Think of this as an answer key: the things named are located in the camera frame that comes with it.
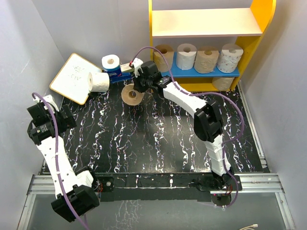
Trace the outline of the white roll sideways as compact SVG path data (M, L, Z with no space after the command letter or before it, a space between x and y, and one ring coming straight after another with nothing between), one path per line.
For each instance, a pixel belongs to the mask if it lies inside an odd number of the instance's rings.
M104 72L90 72L88 75L89 92L107 92L110 85L109 75Z

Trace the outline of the brown roll front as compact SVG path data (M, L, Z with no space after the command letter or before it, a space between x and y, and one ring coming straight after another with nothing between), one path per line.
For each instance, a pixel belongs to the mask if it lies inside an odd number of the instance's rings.
M172 47L166 44L160 44L160 45L157 45L155 48L158 49L162 53L162 55L165 57L169 67L172 67L173 58L174 58L174 51ZM168 72L169 68L166 65L166 62L164 61L162 55L158 53L157 51L154 51L153 61L157 65L158 70L160 72Z

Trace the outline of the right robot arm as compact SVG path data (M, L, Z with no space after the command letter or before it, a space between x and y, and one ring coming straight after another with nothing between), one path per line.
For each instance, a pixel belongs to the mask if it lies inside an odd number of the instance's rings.
M223 120L216 102L207 102L180 87L170 76L162 76L153 61L143 62L136 58L129 63L133 69L133 89L145 92L148 89L176 103L194 119L194 133L204 142L211 159L214 186L225 190L231 183L238 188L234 170L223 148Z

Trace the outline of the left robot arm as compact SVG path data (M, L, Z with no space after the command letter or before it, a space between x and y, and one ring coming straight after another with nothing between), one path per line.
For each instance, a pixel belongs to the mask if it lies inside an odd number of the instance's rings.
M95 190L99 179L89 168L75 173L65 151L61 134L75 128L76 121L68 106L51 110L38 102L27 109L32 117L27 133L45 158L49 168L56 199L51 203L53 210L68 222L83 216L99 206Z

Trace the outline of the brown roll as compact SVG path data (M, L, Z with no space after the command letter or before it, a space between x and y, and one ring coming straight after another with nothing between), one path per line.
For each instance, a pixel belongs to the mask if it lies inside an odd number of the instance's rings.
M198 73L205 74L214 71L219 51L213 46L202 46L196 54L194 68Z
M212 84L218 91L229 91L234 79L234 77L214 77Z
M134 84L126 85L121 91L121 98L123 102L127 105L136 106L139 105L143 98L144 93L138 92L134 89Z
M162 53L162 55L165 57L169 67L172 67L173 58L174 58L174 51L172 47L166 44L160 44L160 45L157 45L155 48L158 49ZM164 61L162 55L158 53L157 51L154 51L153 61L157 65L158 70L160 72L168 72L169 68L166 65L166 62Z

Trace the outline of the white dotted paper roll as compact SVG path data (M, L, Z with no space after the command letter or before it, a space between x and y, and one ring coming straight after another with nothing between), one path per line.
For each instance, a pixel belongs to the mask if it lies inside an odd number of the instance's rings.
M243 55L243 49L236 44L225 44L217 60L217 68L223 73L232 73Z

